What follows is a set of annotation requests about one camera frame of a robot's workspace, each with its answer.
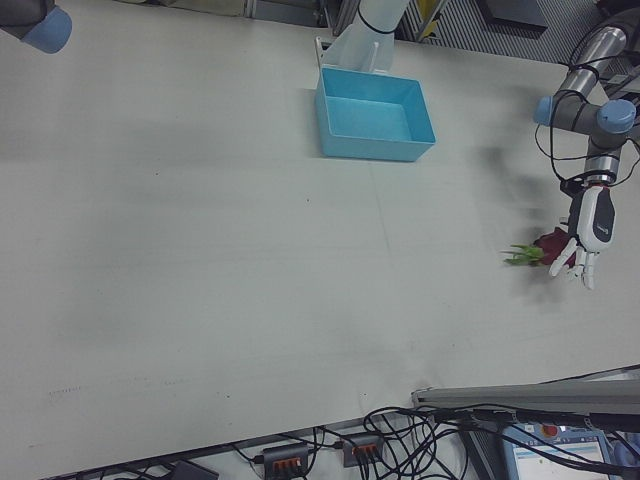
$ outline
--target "robot finger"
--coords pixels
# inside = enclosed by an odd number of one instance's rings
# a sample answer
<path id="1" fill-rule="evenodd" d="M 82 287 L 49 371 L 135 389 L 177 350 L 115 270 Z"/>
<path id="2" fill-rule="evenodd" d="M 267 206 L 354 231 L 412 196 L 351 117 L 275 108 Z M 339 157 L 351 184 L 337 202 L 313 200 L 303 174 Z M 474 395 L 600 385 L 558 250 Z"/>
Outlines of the robot finger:
<path id="1" fill-rule="evenodd" d="M 597 253 L 589 252 L 584 262 L 584 272 L 582 273 L 582 283 L 589 290 L 593 290 L 594 288 L 596 288 L 594 274 L 595 274 L 595 266 L 596 266 L 597 258 L 598 258 Z"/>
<path id="2" fill-rule="evenodd" d="M 563 265 L 567 260 L 569 260 L 569 258 L 571 258 L 571 255 L 573 255 L 577 248 L 578 241 L 575 238 L 571 238 L 567 243 L 567 246 L 564 247 L 564 250 L 562 250 L 562 252 L 560 252 L 560 255 L 558 255 L 558 258 L 556 258 L 551 264 L 551 267 L 549 268 L 549 275 L 551 275 L 552 277 L 556 277 L 558 273 L 560 273 Z"/>

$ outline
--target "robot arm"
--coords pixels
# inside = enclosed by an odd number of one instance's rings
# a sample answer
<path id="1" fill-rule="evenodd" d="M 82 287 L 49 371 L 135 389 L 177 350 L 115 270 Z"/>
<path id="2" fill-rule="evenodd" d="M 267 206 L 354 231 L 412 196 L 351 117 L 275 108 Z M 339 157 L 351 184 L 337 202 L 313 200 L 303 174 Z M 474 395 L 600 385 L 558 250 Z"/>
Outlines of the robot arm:
<path id="1" fill-rule="evenodd" d="M 627 100 L 612 100 L 602 106 L 587 101 L 600 74 L 615 57 L 636 43 L 640 8 L 613 17 L 588 42 L 575 66 L 553 97 L 540 100 L 534 119 L 541 125 L 582 133 L 589 137 L 584 172 L 561 179 L 561 190 L 572 198 L 568 228 L 571 240 L 551 265 L 556 276 L 576 253 L 570 273 L 584 285 L 595 286 L 595 262 L 610 247 L 615 227 L 615 209 L 610 187 L 616 182 L 620 153 L 633 128 L 636 107 Z"/>
<path id="2" fill-rule="evenodd" d="M 71 18 L 54 0 L 0 0 L 0 28 L 45 53 L 56 53 L 71 35 Z"/>

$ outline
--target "table surface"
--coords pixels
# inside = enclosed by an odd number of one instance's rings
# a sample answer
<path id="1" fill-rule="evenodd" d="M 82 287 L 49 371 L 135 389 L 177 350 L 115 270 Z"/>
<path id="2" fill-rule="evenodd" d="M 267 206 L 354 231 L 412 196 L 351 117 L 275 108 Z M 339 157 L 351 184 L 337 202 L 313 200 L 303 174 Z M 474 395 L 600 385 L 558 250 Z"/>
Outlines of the table surface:
<path id="1" fill-rule="evenodd" d="M 437 145 L 328 159 L 317 31 L 61 4 L 59 54 L 0 38 L 6 478 L 637 363 L 635 179 L 595 292 L 502 262 L 568 211 L 531 121 L 562 67 L 398 44 Z"/>

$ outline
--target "blue tray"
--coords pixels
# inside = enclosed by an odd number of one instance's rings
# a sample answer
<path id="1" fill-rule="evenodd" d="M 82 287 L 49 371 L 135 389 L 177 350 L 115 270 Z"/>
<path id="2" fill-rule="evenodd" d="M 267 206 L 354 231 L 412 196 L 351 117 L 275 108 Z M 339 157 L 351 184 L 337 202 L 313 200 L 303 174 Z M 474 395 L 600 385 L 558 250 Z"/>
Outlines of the blue tray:
<path id="1" fill-rule="evenodd" d="M 436 142 L 415 80 L 323 67 L 316 113 L 330 157 L 414 162 Z"/>

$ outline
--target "black cable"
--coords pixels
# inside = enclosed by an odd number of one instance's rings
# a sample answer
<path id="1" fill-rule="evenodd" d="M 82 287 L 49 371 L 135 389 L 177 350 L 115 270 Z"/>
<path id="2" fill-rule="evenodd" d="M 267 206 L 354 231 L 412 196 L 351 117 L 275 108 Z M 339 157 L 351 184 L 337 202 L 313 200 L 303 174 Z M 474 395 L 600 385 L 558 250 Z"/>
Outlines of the black cable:
<path id="1" fill-rule="evenodd" d="M 640 453 L 638 453 L 638 450 L 633 448 L 633 446 L 627 441 L 626 438 L 624 438 L 622 435 L 620 435 L 618 432 L 611 432 L 611 435 L 613 435 L 616 440 L 620 441 L 620 443 L 622 443 L 625 448 L 627 450 L 629 450 L 629 453 L 631 453 L 631 455 L 633 455 L 633 457 L 640 461 Z"/>
<path id="2" fill-rule="evenodd" d="M 442 422 L 446 425 L 456 425 L 456 424 L 452 424 L 449 422 Z M 501 438 L 503 440 L 506 440 L 510 443 L 513 443 L 514 445 L 517 445 L 521 448 L 524 448 L 526 450 L 529 450 L 533 453 L 536 453 L 537 455 L 540 455 L 541 457 L 546 458 L 547 460 L 550 460 L 554 463 L 563 465 L 565 467 L 571 468 L 573 470 L 581 470 L 581 471 L 589 471 L 589 472 L 595 472 L 595 473 L 602 473 L 602 474 L 606 474 L 606 475 L 621 475 L 623 472 L 623 468 L 618 466 L 618 465 L 612 465 L 612 464 L 608 464 L 608 463 L 604 463 L 604 462 L 597 462 L 597 463 L 589 463 L 589 464 L 585 464 L 583 462 L 578 462 L 577 460 L 571 460 L 571 459 L 567 459 L 567 458 L 562 458 L 562 457 L 558 457 L 557 455 L 553 455 L 551 453 L 542 451 L 542 450 L 538 450 L 535 447 L 532 447 L 530 445 L 527 445 L 526 443 L 521 442 L 520 440 L 510 437 L 508 435 L 505 435 L 503 433 L 500 432 L 496 432 L 487 428 L 482 428 L 479 426 L 469 426 L 469 425 L 458 425 L 458 428 L 463 429 L 463 430 L 475 430 L 475 431 L 481 431 L 481 432 L 486 432 L 489 433 L 491 435 L 497 436 L 498 438 Z"/>
<path id="3" fill-rule="evenodd" d="M 564 182 L 566 181 L 566 179 L 562 175 L 560 175 L 558 173 L 558 170 L 556 169 L 556 163 L 555 163 L 556 159 L 555 159 L 555 156 L 553 155 L 553 121 L 556 118 L 556 112 L 558 111 L 560 102 L 562 102 L 562 100 L 570 96 L 581 96 L 581 95 L 579 95 L 577 92 L 574 92 L 572 90 L 563 92 L 562 95 L 560 95 L 560 97 L 558 98 L 558 100 L 554 102 L 553 110 L 551 111 L 551 119 L 549 121 L 549 155 L 548 156 L 551 161 L 551 169 L 553 170 L 553 174 L 556 176 L 556 178 L 560 182 Z"/>
<path id="4" fill-rule="evenodd" d="M 540 144 L 540 140 L 538 139 L 538 131 L 540 130 L 540 127 L 542 125 L 538 124 L 538 126 L 536 127 L 536 130 L 533 134 L 534 140 L 536 142 L 536 146 L 538 147 L 538 150 L 540 150 L 540 152 L 547 158 L 551 158 L 551 155 L 545 151 L 544 147 Z M 598 154 L 593 154 L 593 155 L 580 155 L 578 157 L 560 157 L 557 158 L 555 157 L 554 160 L 556 162 L 562 162 L 562 161 L 566 161 L 566 160 L 586 160 L 588 158 L 596 158 L 596 157 L 600 157 L 601 155 Z"/>
<path id="5" fill-rule="evenodd" d="M 357 12 L 358 12 L 358 16 L 360 17 L 360 20 L 362 20 L 362 23 L 364 23 L 367 26 L 367 28 L 369 28 L 370 30 L 373 30 L 374 32 L 379 33 L 380 35 L 391 35 L 392 33 L 395 33 L 395 31 L 396 31 L 395 28 L 393 30 L 384 31 L 384 30 L 380 30 L 379 28 L 374 27 L 369 22 L 367 22 L 367 20 L 362 15 L 362 12 L 360 11 L 360 2 L 358 2 Z"/>
<path id="6" fill-rule="evenodd" d="M 306 443 L 307 445 L 313 445 L 314 448 L 320 449 L 320 448 L 333 448 L 333 445 L 326 445 L 324 443 L 318 443 L 316 441 L 312 441 L 312 440 L 305 440 L 304 438 L 300 438 L 300 437 L 296 437 L 295 435 L 289 435 L 288 433 L 279 433 L 277 435 L 278 437 L 283 437 L 283 438 L 287 438 L 289 440 L 295 440 L 296 442 L 300 442 L 300 443 Z"/>
<path id="7" fill-rule="evenodd" d="M 419 407 L 416 410 L 407 410 L 407 409 L 402 409 L 402 408 L 398 408 L 398 407 L 387 407 L 384 409 L 379 409 L 377 412 L 379 411 L 386 411 L 386 412 L 396 412 L 402 415 L 415 415 L 418 418 L 428 418 L 429 416 L 433 416 L 436 414 L 439 414 L 441 416 L 445 416 L 445 415 L 450 415 L 451 412 L 456 412 L 456 411 L 460 411 L 460 410 L 468 410 L 470 408 L 478 408 L 478 407 L 494 407 L 494 408 L 499 408 L 499 409 L 505 409 L 507 411 L 514 411 L 514 410 L 519 410 L 522 412 L 531 412 L 531 413 L 546 413 L 540 410 L 531 410 L 531 409 L 517 409 L 513 406 L 509 406 L 509 405 L 501 405 L 501 404 L 486 404 L 486 403 L 481 403 L 481 404 L 474 404 L 474 405 L 467 405 L 464 407 L 457 407 L 457 408 L 450 408 L 450 409 L 442 409 L 442 408 L 437 408 L 437 407 L 433 407 L 433 406 L 422 406 Z M 424 411 L 423 409 L 425 408 L 431 408 L 432 410 L 430 411 Z M 469 425 L 458 425 L 458 424 L 454 424 L 454 423 L 450 423 L 450 422 L 446 422 L 446 421 L 442 421 L 440 422 L 440 424 L 442 425 L 449 425 L 452 427 L 456 427 L 458 429 L 462 429 L 462 430 L 477 430 L 477 431 L 486 431 L 492 435 L 496 435 L 500 438 L 502 438 L 503 440 L 506 441 L 510 441 L 522 448 L 525 448 L 527 450 L 533 451 L 534 453 L 547 458 L 551 461 L 554 461 L 556 463 L 559 463 L 561 465 L 567 466 L 569 468 L 575 469 L 575 470 L 585 470 L 585 471 L 595 471 L 597 473 L 606 473 L 606 474 L 611 474 L 611 475 L 617 475 L 620 474 L 621 472 L 621 467 L 616 466 L 616 465 L 611 465 L 611 464 L 607 464 L 604 462 L 595 462 L 595 463 L 586 463 L 586 462 L 578 462 L 577 460 L 572 460 L 572 459 L 565 459 L 562 457 L 558 457 L 557 455 L 553 455 L 550 454 L 548 452 L 544 452 L 544 451 L 540 451 L 536 448 L 533 448 L 531 446 L 528 446 L 526 444 L 523 444 L 522 442 L 520 442 L 517 439 L 511 438 L 507 435 L 501 434 L 499 432 L 494 432 L 492 430 L 487 430 L 478 426 L 475 427 L 471 427 Z M 455 432 L 454 429 L 449 429 L 445 432 L 442 432 L 441 434 L 438 434 L 440 436 L 445 436 L 445 435 L 449 435 L 452 434 L 453 432 Z M 557 450 L 557 446 L 553 445 L 553 444 L 549 444 L 549 446 L 551 448 L 554 448 Z"/>
<path id="8" fill-rule="evenodd" d="M 250 458 L 247 454 L 245 454 L 242 450 L 240 450 L 235 444 L 230 443 L 229 446 L 233 448 L 238 453 L 238 455 L 244 458 L 247 462 L 253 463 L 253 458 Z"/>
<path id="9" fill-rule="evenodd" d="M 637 149 L 640 149 L 640 144 L 637 141 L 635 141 L 633 138 L 627 138 L 627 141 L 633 143 L 636 146 Z M 624 182 L 626 182 L 627 180 L 629 180 L 631 178 L 631 176 L 633 175 L 633 171 L 635 170 L 636 165 L 638 165 L 638 163 L 640 163 L 640 155 L 638 155 L 638 159 L 631 166 L 631 170 L 629 171 L 629 174 L 626 177 L 624 177 L 622 180 L 620 180 L 619 182 L 612 183 L 611 185 L 609 185 L 609 187 L 617 187 L 618 185 L 621 185 Z"/>
<path id="10" fill-rule="evenodd" d="M 262 480 L 262 476 L 260 476 L 260 474 L 258 473 L 258 471 L 256 470 L 256 467 L 254 466 L 255 460 L 254 458 L 250 458 L 248 455 L 246 455 L 242 450 L 240 450 L 235 444 L 230 443 L 229 446 L 231 448 L 233 448 L 236 453 L 238 455 L 240 455 L 244 460 L 246 460 L 246 462 L 249 464 L 249 466 L 251 467 L 251 470 L 253 470 L 253 473 L 256 474 L 256 477 L 258 477 L 260 480 Z"/>
<path id="11" fill-rule="evenodd" d="M 148 480 L 158 480 L 158 477 L 156 477 L 154 475 L 150 475 L 150 474 L 147 473 L 147 470 L 149 470 L 149 467 L 147 467 L 144 472 L 140 472 L 140 471 L 138 471 L 138 470 L 136 470 L 134 468 L 128 467 L 126 465 L 123 465 L 123 466 L 121 466 L 119 468 L 122 471 L 133 473 L 134 475 L 138 475 L 138 478 L 146 478 Z"/>

